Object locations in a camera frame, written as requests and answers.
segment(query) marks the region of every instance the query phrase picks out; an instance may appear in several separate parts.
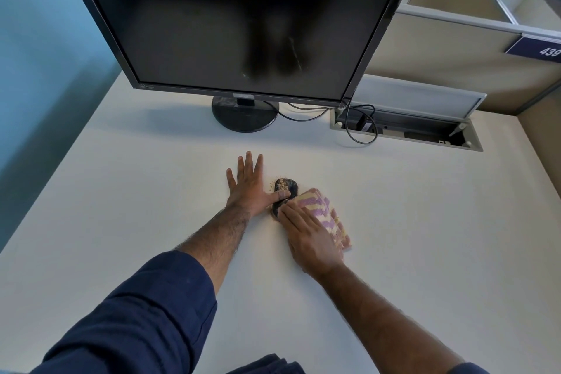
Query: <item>navy blue shirt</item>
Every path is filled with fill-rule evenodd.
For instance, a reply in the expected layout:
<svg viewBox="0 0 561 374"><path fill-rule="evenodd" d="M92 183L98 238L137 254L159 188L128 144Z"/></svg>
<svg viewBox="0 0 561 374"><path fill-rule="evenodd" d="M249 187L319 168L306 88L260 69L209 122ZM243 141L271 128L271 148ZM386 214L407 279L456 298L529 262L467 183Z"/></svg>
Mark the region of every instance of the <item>navy blue shirt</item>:
<svg viewBox="0 0 561 374"><path fill-rule="evenodd" d="M213 284L200 263L186 253L162 253L78 321L32 374L191 373L216 310ZM259 372L263 361L281 365L277 356L266 356L250 371ZM283 366L283 372L303 372L297 364ZM475 373L485 371L472 364L451 371Z"/></svg>

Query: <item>white desk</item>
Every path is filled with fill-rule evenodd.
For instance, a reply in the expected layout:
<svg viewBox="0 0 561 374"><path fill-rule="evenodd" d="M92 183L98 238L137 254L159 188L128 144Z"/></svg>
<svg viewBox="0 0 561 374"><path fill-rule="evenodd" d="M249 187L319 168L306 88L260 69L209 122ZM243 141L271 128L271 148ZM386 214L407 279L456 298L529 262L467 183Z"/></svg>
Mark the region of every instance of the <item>white desk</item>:
<svg viewBox="0 0 561 374"><path fill-rule="evenodd" d="M328 195L353 240L347 264L459 354L494 373L558 372L561 200L518 120L476 112L483 153L386 138L356 148L327 122L237 134L208 97L134 90L121 75L0 254L0 368L31 370L203 225L226 201L226 169L251 150L267 181ZM230 266L196 372L271 352L309 374L375 371L264 216Z"/></svg>

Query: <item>monitor stand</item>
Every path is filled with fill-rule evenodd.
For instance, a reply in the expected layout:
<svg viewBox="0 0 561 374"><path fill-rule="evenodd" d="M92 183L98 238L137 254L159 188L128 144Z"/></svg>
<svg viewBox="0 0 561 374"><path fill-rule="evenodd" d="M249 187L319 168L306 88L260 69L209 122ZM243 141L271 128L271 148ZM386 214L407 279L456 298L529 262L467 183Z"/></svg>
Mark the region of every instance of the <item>monitor stand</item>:
<svg viewBox="0 0 561 374"><path fill-rule="evenodd" d="M277 118L278 109L278 102L222 96L212 98L212 113L218 122L227 129L242 133L265 129Z"/></svg>

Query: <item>right hand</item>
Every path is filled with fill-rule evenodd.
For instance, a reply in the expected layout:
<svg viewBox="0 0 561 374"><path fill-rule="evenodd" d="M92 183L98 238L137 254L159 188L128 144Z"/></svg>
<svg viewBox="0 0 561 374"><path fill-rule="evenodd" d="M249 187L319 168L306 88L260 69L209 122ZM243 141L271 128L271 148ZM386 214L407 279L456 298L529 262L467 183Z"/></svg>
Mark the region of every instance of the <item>right hand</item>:
<svg viewBox="0 0 561 374"><path fill-rule="evenodd" d="M335 268L344 266L333 238L307 208L291 200L279 208L278 219L286 229L292 257L313 279L320 282Z"/></svg>

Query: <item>striped cloth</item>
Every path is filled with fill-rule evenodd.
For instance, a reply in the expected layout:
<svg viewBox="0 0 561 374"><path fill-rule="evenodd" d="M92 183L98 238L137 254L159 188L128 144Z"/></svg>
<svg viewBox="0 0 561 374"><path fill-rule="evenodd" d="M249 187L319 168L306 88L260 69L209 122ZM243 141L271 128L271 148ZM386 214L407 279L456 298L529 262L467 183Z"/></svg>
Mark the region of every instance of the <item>striped cloth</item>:
<svg viewBox="0 0 561 374"><path fill-rule="evenodd" d="M294 198L299 207L306 207L318 218L319 222L327 229L333 237L333 241L339 250L341 259L343 251L351 247L351 238L347 235L337 212L328 200L317 188L312 188Z"/></svg>

